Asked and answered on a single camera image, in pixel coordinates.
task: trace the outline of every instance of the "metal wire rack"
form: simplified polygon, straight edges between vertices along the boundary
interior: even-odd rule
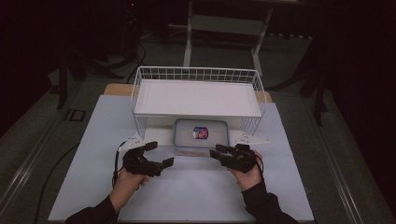
[[[207,82],[230,82],[251,84],[256,93],[257,103],[262,116],[265,111],[265,93],[260,74],[256,70],[213,68],[213,67],[166,67],[140,66],[136,71],[132,90],[132,111],[134,113],[143,79],[168,79]],[[260,118],[243,118],[243,130],[246,134],[254,134],[260,123]],[[144,138],[148,117],[134,115],[137,132]]]

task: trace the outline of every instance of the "white paper sheet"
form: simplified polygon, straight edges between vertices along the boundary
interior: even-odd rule
[[[95,206],[111,191],[114,157],[119,144],[135,134],[130,97],[101,96],[70,166],[49,220],[66,220]],[[268,191],[282,210],[297,220],[313,220],[287,136],[275,104],[268,104],[258,136],[269,144],[255,145],[263,155]],[[174,156],[169,147],[145,154],[161,161]],[[210,158],[175,157],[174,166],[141,187],[120,212],[129,222],[249,222],[233,176]]]

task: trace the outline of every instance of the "person's hand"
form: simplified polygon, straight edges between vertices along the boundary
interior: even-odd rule
[[[257,159],[257,162],[259,163],[259,165],[262,165],[262,155],[255,150],[253,151],[260,158]],[[238,182],[238,185],[242,191],[250,189],[251,187],[262,182],[262,173],[257,165],[255,165],[250,171],[245,174],[233,169],[229,169],[229,171],[235,176],[236,181]]]
[[[128,200],[137,190],[139,184],[145,186],[147,182],[149,182],[149,178],[146,175],[133,175],[122,168],[116,184],[109,195],[116,213],[128,203]]]

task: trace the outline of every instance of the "sleeve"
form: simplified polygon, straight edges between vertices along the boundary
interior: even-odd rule
[[[110,198],[107,196],[95,207],[87,207],[75,213],[66,220],[66,224],[111,224],[117,220],[117,214],[114,210]]]
[[[263,181],[250,189],[242,191],[242,195],[247,206],[246,210],[256,218],[256,223],[298,223],[294,218],[282,212],[277,197],[275,194],[267,192]]]

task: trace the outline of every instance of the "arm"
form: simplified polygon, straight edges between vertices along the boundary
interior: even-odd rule
[[[288,214],[283,213],[275,194],[268,193],[259,167],[254,166],[247,173],[230,170],[242,190],[247,211],[256,218],[256,223],[262,224],[294,224],[298,223]]]
[[[145,186],[149,179],[145,175],[133,175],[121,169],[117,182],[110,194],[95,207],[87,207],[66,220],[66,224],[113,223],[121,208],[128,203],[139,184]]]

